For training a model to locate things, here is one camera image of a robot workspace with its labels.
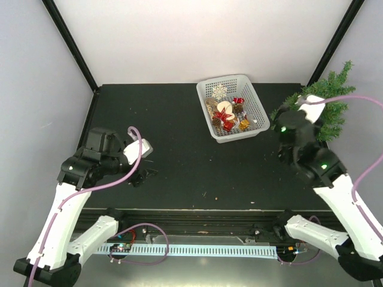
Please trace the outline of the white perforated plastic basket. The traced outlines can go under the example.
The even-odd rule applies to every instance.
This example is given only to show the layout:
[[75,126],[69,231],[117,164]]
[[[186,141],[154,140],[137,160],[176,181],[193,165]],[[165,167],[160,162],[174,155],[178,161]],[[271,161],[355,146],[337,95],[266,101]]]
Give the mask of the white perforated plastic basket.
[[211,78],[199,82],[196,89],[217,143],[251,138],[270,128],[266,111],[247,76]]

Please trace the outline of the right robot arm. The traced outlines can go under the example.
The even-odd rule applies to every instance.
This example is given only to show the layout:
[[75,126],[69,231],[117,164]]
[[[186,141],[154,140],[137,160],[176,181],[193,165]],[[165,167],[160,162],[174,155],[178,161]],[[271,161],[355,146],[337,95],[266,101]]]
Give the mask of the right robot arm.
[[358,281],[382,279],[382,225],[359,196],[337,155],[316,141],[317,120],[309,118],[304,110],[277,113],[274,123],[280,142],[278,157],[307,179],[344,231],[286,211],[273,224],[272,234],[279,241],[291,237],[315,246]]

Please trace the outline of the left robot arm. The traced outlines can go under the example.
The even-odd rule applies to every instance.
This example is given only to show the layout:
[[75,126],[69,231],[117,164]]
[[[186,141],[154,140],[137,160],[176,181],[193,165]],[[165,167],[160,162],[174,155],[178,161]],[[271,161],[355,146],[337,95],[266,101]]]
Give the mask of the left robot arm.
[[122,182],[133,185],[150,171],[139,171],[140,161],[152,153],[149,141],[129,127],[131,143],[113,130],[94,128],[86,143],[64,161],[57,177],[54,201],[32,250],[17,259],[13,270],[25,276],[25,286],[35,281],[48,286],[74,286],[89,257],[108,239],[123,238],[129,229],[126,214],[108,208],[79,238],[71,240],[90,195]]

